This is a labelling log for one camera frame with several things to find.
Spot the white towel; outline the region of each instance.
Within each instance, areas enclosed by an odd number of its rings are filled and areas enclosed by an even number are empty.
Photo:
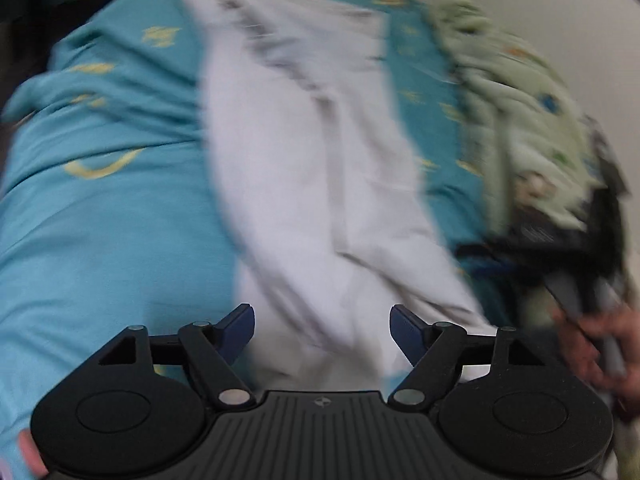
[[[212,182],[242,248],[238,300],[256,310],[268,387],[379,387],[408,367],[388,328],[401,300],[427,322],[495,333],[420,203],[380,62],[385,15],[333,0],[186,1],[206,34]]]

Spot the round black disc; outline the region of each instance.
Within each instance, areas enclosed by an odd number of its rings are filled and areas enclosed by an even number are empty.
[[[73,476],[134,476],[189,449],[205,422],[188,387],[127,366],[70,376],[37,405],[31,431],[44,460]]]
[[[593,465],[612,434],[606,405],[548,367],[511,367],[455,387],[440,408],[446,439],[492,472],[555,477]]]

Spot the black device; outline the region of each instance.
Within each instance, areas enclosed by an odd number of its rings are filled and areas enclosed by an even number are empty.
[[[571,322],[584,314],[615,308],[626,287],[618,200],[626,190],[615,166],[607,172],[606,180],[607,187],[592,193],[584,231],[559,228],[539,215],[523,215],[505,236],[460,245],[456,256],[475,259],[481,274],[487,274],[483,269],[491,269],[489,274],[494,269],[507,269],[525,283],[542,282]],[[601,368],[623,376],[626,366],[617,340],[606,336],[593,343],[601,354]]]
[[[390,330],[414,370],[385,403],[379,392],[256,399],[230,368],[254,333],[248,304],[173,336],[131,326],[38,403],[31,433],[50,480],[597,478],[609,410],[519,332],[467,335],[401,305]],[[154,364],[183,366],[190,386]],[[489,374],[460,383],[474,364]]]

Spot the logo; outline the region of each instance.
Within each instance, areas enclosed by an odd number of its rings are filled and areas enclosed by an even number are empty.
[[[314,400],[314,404],[320,408],[326,408],[329,404],[331,404],[331,400],[326,397],[318,397]]]

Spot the gray handle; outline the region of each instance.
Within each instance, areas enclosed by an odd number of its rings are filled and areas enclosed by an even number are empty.
[[[624,279],[620,275],[613,276],[610,283],[600,280],[596,285],[596,295],[600,310],[606,312],[616,308],[620,304],[624,289]],[[625,359],[622,357],[620,343],[613,336],[602,339],[600,367],[607,375],[626,376]]]
[[[616,338],[610,335],[604,337],[600,354],[600,367],[604,373],[610,376],[626,376],[625,359]]]

